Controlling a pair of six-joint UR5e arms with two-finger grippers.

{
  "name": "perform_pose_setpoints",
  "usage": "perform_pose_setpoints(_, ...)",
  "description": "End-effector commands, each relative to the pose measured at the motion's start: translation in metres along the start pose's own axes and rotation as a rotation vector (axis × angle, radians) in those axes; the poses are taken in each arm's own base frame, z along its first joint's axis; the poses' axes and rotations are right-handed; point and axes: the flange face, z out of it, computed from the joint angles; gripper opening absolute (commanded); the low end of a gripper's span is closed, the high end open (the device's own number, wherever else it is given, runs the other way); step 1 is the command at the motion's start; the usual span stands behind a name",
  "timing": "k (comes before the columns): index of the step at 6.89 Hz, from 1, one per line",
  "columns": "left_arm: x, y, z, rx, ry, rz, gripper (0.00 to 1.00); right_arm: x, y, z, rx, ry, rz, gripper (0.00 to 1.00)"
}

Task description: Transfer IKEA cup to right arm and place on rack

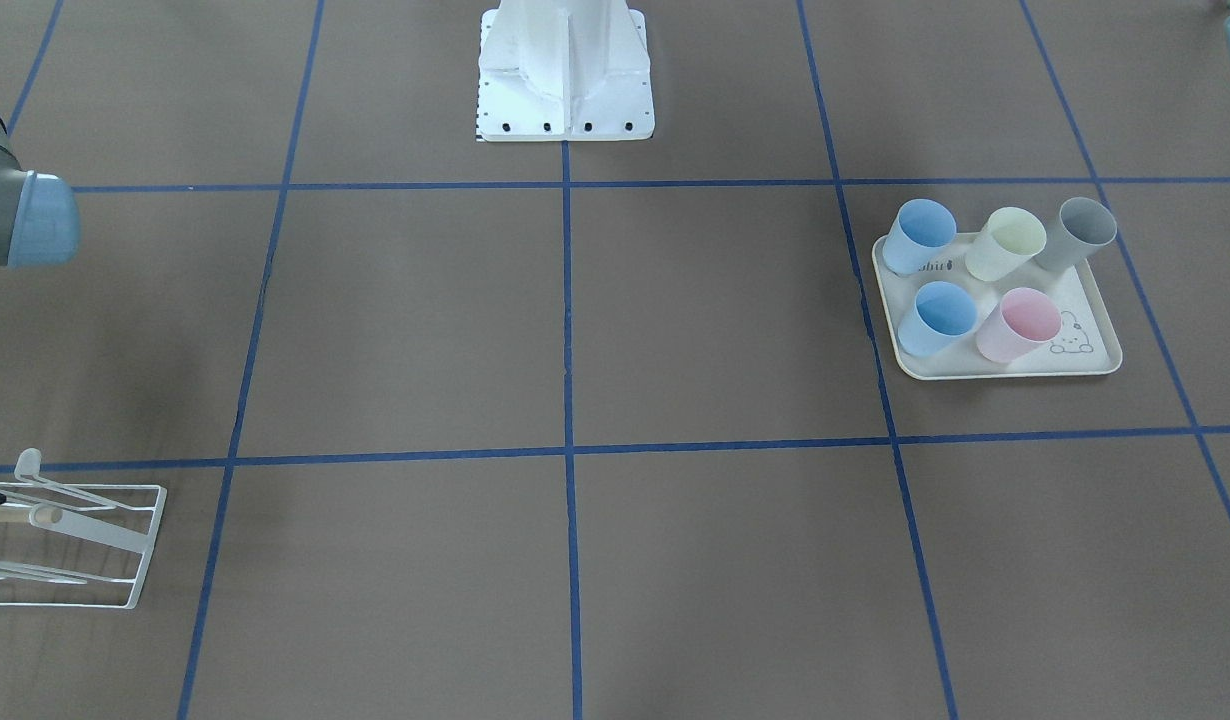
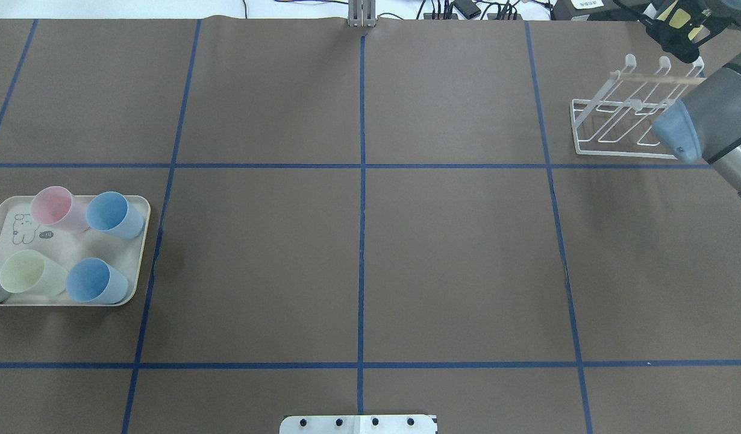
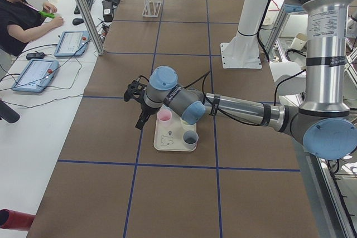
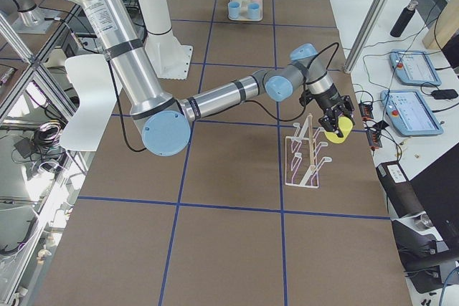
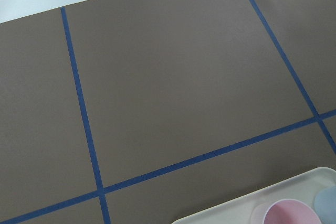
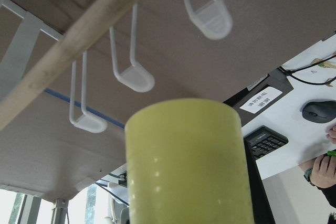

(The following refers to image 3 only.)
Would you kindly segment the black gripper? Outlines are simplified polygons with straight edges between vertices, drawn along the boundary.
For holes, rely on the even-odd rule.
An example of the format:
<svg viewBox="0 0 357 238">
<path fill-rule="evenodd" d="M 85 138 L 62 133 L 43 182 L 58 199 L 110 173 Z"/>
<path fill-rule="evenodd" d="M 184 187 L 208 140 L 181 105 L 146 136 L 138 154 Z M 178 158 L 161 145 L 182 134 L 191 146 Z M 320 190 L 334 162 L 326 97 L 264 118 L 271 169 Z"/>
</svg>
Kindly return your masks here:
<svg viewBox="0 0 357 238">
<path fill-rule="evenodd" d="M 135 127 L 142 130 L 151 115 L 156 113 L 156 108 L 149 106 L 144 100 L 144 94 L 146 92 L 147 85 L 140 82 L 140 79 L 133 80 L 128 86 L 124 93 L 124 101 L 128 102 L 134 99 L 141 105 L 141 114 Z"/>
</svg>

